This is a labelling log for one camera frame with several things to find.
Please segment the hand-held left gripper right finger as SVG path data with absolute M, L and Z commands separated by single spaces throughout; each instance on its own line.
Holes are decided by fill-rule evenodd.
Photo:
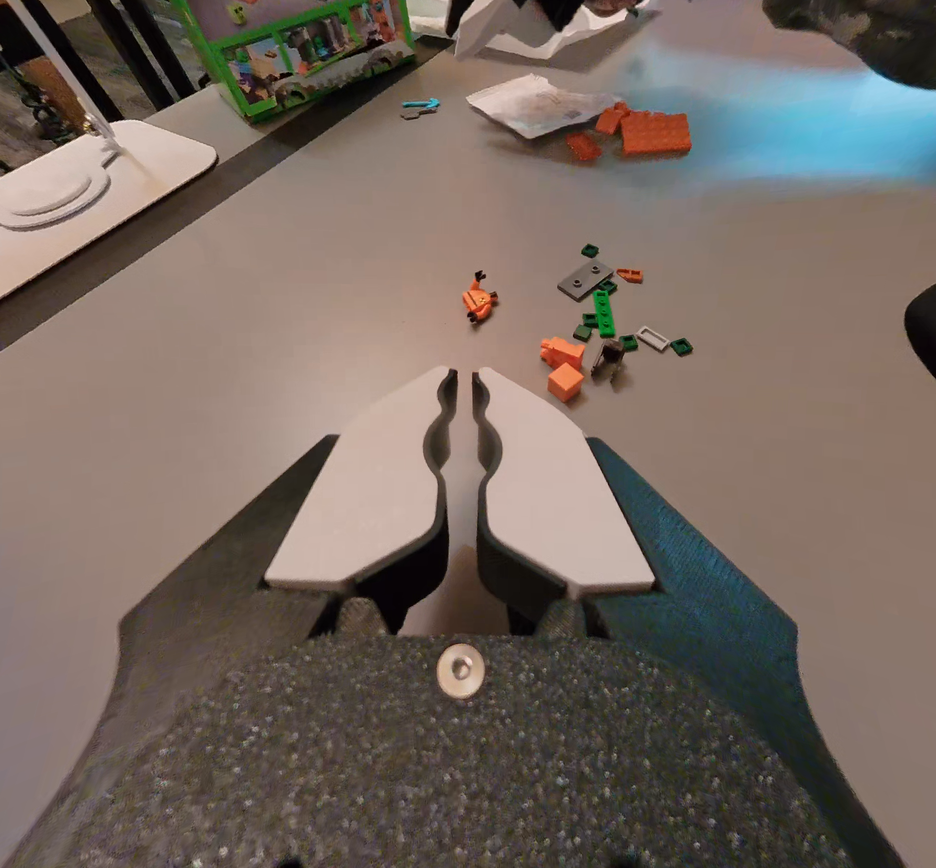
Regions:
M 579 426 L 491 367 L 473 382 L 490 449 L 478 528 L 495 552 L 570 598 L 649 591 L 654 573 Z

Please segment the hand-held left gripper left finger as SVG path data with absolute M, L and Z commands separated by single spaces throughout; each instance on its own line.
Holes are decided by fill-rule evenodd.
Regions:
M 436 366 L 362 410 L 336 440 L 268 566 L 272 588 L 348 592 L 433 540 L 458 373 Z

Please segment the white paper bag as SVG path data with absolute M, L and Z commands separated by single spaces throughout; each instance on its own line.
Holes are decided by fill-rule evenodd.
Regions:
M 536 75 L 475 91 L 465 100 L 477 113 L 527 140 L 584 124 L 617 103 L 612 94 L 563 90 Z
M 411 29 L 417 36 L 445 38 L 445 22 L 450 0 L 406 0 Z M 555 32 L 541 12 L 525 5 L 500 32 L 492 35 L 483 48 L 510 56 L 546 62 L 580 43 L 596 40 L 609 33 L 622 33 L 628 22 L 640 19 L 658 3 L 643 0 L 631 11 L 613 15 L 597 14 L 584 5 L 572 20 Z

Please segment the orange lego legs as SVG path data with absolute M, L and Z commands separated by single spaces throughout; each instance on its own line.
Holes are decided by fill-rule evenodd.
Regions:
M 585 347 L 582 342 L 569 342 L 558 336 L 544 338 L 540 345 L 540 357 L 552 369 L 569 366 L 580 372 Z

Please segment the orange teal lego figure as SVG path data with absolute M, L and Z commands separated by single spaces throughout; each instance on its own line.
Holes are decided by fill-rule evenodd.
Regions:
M 488 291 L 484 288 L 483 281 L 485 278 L 486 274 L 482 270 L 476 271 L 469 289 L 462 293 L 466 317 L 473 326 L 483 323 L 499 301 L 496 291 Z

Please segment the large orange lego plate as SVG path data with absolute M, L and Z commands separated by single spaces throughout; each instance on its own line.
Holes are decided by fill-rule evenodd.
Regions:
M 632 110 L 623 115 L 620 130 L 626 158 L 682 156 L 693 147 L 685 113 Z

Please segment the lego set box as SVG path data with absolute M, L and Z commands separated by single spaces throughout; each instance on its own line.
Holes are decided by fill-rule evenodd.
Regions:
M 415 58 L 405 0 L 169 0 L 251 124 Z

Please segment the grey two-hole lego plate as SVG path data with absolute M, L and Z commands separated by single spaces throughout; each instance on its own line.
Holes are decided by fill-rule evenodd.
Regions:
M 614 276 L 614 268 L 594 259 L 579 266 L 557 284 L 562 294 L 580 303 L 606 280 Z

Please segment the flat white paper bag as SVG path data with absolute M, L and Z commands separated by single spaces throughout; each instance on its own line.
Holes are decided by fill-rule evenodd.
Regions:
M 527 140 L 584 124 L 617 103 L 612 94 L 563 90 L 536 75 L 475 91 L 465 100 L 477 113 Z

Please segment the black wrist rest pad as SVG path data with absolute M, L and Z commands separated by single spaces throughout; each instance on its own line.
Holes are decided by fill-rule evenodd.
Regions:
M 913 298 L 904 312 L 904 330 L 911 349 L 932 378 L 935 366 L 935 296 L 932 284 Z

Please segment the white stand base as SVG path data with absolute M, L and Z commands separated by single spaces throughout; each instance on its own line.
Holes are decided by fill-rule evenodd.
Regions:
M 1 296 L 123 225 L 217 164 L 216 150 L 140 120 L 115 125 L 21 0 L 6 0 L 82 103 L 90 132 L 1 180 Z

